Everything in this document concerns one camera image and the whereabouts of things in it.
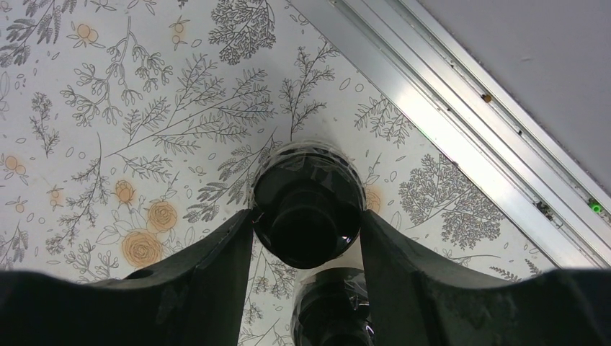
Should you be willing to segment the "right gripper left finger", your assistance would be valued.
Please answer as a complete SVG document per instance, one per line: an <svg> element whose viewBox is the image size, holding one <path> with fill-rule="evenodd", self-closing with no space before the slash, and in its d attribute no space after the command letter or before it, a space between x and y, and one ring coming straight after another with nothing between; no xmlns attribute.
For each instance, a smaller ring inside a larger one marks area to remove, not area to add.
<svg viewBox="0 0 611 346"><path fill-rule="evenodd" d="M241 210L204 239L122 280L1 273L3 345L236 345L252 248Z"/></svg>

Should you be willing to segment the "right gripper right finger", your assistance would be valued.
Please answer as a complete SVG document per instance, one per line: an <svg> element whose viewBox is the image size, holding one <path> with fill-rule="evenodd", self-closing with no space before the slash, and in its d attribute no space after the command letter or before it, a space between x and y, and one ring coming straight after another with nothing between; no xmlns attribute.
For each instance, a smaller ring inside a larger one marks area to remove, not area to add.
<svg viewBox="0 0 611 346"><path fill-rule="evenodd" d="M610 271L551 270L513 283L362 215L365 267L378 345L608 345Z"/></svg>

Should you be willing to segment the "black cap grinder bottle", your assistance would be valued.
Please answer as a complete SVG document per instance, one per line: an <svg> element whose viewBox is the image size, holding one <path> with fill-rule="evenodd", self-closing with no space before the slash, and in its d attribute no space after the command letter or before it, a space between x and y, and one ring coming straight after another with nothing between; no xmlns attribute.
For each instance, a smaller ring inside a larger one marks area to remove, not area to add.
<svg viewBox="0 0 611 346"><path fill-rule="evenodd" d="M311 269L344 254L360 233L365 188L349 157L313 139L274 148L249 194L253 230L286 265Z"/></svg>

